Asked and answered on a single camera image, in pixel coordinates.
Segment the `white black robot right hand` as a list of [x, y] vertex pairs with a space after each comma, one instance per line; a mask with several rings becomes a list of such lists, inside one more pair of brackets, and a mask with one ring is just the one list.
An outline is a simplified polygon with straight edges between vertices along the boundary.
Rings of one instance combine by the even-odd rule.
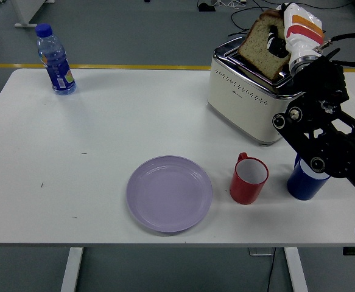
[[296, 3], [284, 3], [276, 9], [283, 17], [284, 27], [270, 26], [267, 50], [279, 58], [290, 55], [290, 64], [321, 56], [317, 47], [324, 42], [322, 22]]

